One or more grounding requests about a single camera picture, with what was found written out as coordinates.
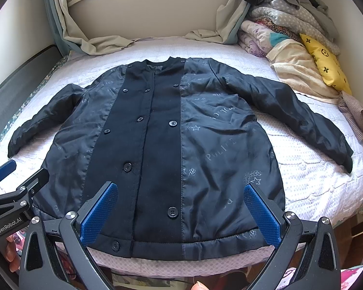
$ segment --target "quilted bed cover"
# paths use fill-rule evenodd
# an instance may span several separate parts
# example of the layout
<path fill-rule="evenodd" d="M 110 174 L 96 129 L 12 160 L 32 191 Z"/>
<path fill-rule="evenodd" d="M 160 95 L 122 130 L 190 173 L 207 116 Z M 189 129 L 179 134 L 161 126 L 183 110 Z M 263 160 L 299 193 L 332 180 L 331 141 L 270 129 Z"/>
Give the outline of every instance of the quilted bed cover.
<path fill-rule="evenodd" d="M 69 56 L 54 73 L 49 75 L 26 101 L 22 109 L 0 136 L 0 165 L 8 160 L 7 147 L 13 132 L 32 118 L 42 106 L 69 83 L 85 87 L 99 75 L 118 65 L 148 59 L 162 62 L 169 57 L 213 58 L 230 65 L 244 74 L 262 76 L 278 81 L 276 73 L 265 58 L 248 54 L 238 45 L 187 40 L 178 37 L 152 38 L 138 41 L 123 51 L 104 56 Z M 353 170 L 344 171 L 321 151 L 311 148 L 286 125 L 272 116 L 254 109 L 258 122 L 267 132 L 273 145 L 286 196 L 286 210 L 301 219 L 317 221 L 321 216 L 331 219 L 333 225 L 350 217 L 363 204 L 363 143 L 360 144 L 336 105 L 323 103 L 306 96 L 297 97 L 312 111 L 329 118 L 346 136 L 353 149 Z M 38 170 L 59 127 L 37 135 L 14 156 L 17 169 L 0 182 L 0 194 L 15 190 L 26 178 Z M 266 259 L 272 247 L 262 247 L 227 258 L 203 261 L 150 261 L 111 256 L 90 249 L 95 261 L 130 275 L 152 277 L 179 277 L 213 275 L 231 269 L 253 265 Z"/>

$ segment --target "hand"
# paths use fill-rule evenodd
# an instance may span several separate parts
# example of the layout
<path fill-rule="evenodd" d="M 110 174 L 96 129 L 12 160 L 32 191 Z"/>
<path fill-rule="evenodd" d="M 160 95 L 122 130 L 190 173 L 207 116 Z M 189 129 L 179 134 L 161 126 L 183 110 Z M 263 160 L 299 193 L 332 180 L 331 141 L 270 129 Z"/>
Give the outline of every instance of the hand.
<path fill-rule="evenodd" d="M 16 244 L 14 236 L 10 235 L 9 237 L 7 237 L 7 241 L 8 244 L 7 247 L 5 248 L 4 257 L 10 264 L 10 271 L 14 273 L 16 270 L 20 268 L 20 257 L 16 252 Z"/>
<path fill-rule="evenodd" d="M 208 290 L 208 288 L 201 282 L 197 281 L 191 288 L 191 290 Z"/>

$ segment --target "leopard print fabric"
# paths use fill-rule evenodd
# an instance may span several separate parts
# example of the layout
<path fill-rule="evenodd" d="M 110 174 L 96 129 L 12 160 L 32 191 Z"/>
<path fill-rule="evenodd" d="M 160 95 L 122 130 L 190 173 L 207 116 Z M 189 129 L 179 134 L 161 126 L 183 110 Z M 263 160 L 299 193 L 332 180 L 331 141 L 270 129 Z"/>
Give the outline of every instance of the leopard print fabric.
<path fill-rule="evenodd" d="M 293 39 L 294 41 L 303 43 L 300 36 L 295 34 L 293 31 L 287 29 L 286 27 L 274 24 L 270 18 L 262 18 L 256 21 L 257 24 L 264 25 L 265 27 L 271 29 L 273 32 L 277 34 L 283 34 L 288 36 L 289 38 Z"/>

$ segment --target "beige wall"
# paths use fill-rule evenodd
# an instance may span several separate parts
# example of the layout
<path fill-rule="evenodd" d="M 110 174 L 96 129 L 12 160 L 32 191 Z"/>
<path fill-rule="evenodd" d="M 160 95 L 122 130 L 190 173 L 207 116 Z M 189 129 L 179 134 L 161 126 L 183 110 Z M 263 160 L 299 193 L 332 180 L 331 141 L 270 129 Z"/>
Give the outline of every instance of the beige wall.
<path fill-rule="evenodd" d="M 0 10 L 0 84 L 53 44 L 43 0 L 8 0 Z"/>
<path fill-rule="evenodd" d="M 184 36 L 216 30 L 216 10 L 227 0 L 81 0 L 69 9 L 88 38 Z"/>
<path fill-rule="evenodd" d="M 340 65 L 353 95 L 363 103 L 363 15 L 352 0 L 323 0 L 340 38 Z"/>

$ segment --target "brown striped fabric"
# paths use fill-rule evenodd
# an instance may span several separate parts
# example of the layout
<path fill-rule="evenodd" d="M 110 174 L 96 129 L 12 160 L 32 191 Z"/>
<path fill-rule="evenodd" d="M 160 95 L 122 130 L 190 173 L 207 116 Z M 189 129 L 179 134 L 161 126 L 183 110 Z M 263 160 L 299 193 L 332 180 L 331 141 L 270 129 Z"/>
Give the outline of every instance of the brown striped fabric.
<path fill-rule="evenodd" d="M 363 107 L 360 102 L 346 92 L 341 91 L 338 107 L 347 119 L 358 141 L 363 141 Z"/>

